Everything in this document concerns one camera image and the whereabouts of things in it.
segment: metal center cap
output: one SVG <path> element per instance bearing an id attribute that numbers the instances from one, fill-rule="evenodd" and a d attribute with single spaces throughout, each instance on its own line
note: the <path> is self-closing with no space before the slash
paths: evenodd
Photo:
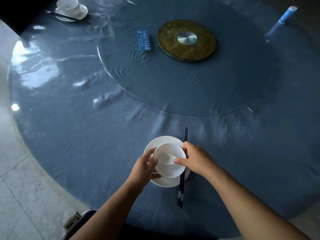
<path id="1" fill-rule="evenodd" d="M 197 42 L 197 36 L 190 31 L 181 31 L 177 35 L 177 39 L 181 44 L 193 45 Z"/>

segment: white plate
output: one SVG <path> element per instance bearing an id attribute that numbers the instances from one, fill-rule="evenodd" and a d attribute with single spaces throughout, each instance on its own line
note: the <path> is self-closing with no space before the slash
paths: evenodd
<path id="1" fill-rule="evenodd" d="M 165 143 L 174 143 L 176 145 L 178 145 L 179 147 L 182 147 L 183 142 L 180 141 L 178 138 L 173 137 L 173 136 L 160 136 L 158 138 L 155 138 L 154 140 L 152 140 L 146 147 L 146 149 L 144 150 L 144 152 L 146 152 L 147 150 L 150 150 L 154 147 L 158 147 L 162 144 Z M 184 179 L 186 180 L 187 177 L 190 174 L 190 169 L 186 168 L 186 172 L 184 175 Z M 161 178 L 156 178 L 156 179 L 152 179 L 151 180 L 153 183 L 155 183 L 156 185 L 159 185 L 161 187 L 166 187 L 166 188 L 170 188 L 170 187 L 174 187 L 180 184 L 180 176 L 178 177 L 174 177 L 174 178 L 167 178 L 167 177 L 161 177 Z"/>
<path id="2" fill-rule="evenodd" d="M 58 8 L 56 8 L 55 10 L 56 13 L 58 14 L 62 14 L 62 15 L 65 15 L 64 12 Z M 74 19 L 83 19 L 86 17 L 86 15 L 88 15 L 88 9 L 85 5 L 83 4 L 80 4 L 80 12 L 78 13 L 78 15 L 74 16 L 74 17 L 71 17 L 71 18 L 74 18 Z M 64 18 L 64 17 L 59 17 L 59 16 L 56 16 L 58 19 L 62 20 L 62 21 L 65 21 L 65 22 L 75 22 L 75 20 L 71 20 L 71 19 L 67 19 L 67 18 Z"/>

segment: white bowl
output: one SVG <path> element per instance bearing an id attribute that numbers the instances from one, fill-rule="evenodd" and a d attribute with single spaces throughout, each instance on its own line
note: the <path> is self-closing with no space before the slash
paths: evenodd
<path id="1" fill-rule="evenodd" d="M 153 157 L 158 158 L 158 165 L 155 167 L 157 172 L 166 178 L 175 178 L 183 173 L 185 166 L 175 164 L 171 161 L 168 161 L 169 154 L 173 157 L 182 157 L 187 158 L 186 154 L 178 145 L 173 143 L 165 143 L 154 151 Z"/>

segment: blue sign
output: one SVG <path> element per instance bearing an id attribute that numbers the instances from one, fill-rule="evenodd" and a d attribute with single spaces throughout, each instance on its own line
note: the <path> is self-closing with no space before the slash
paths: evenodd
<path id="1" fill-rule="evenodd" d="M 139 50 L 141 51 L 150 51 L 150 42 L 148 33 L 146 30 L 138 30 L 138 44 L 139 44 Z"/>

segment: round dining table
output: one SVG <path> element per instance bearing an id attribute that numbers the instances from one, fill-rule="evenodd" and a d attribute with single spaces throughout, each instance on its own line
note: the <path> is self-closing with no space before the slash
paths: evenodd
<path id="1" fill-rule="evenodd" d="M 183 141 L 187 127 L 189 142 L 285 218 L 318 200 L 320 55 L 303 27 L 276 24 L 281 13 L 258 0 L 79 2 L 89 11 L 82 22 L 40 13 L 8 73 L 18 130 L 67 192 L 98 209 L 150 141 Z M 189 63 L 161 49 L 158 30 L 177 19 L 210 29 L 212 56 Z M 139 49 L 140 30 L 151 50 Z M 126 223 L 168 235 L 239 235 L 205 178 L 190 173 L 182 209 L 178 191 L 148 183 Z"/>

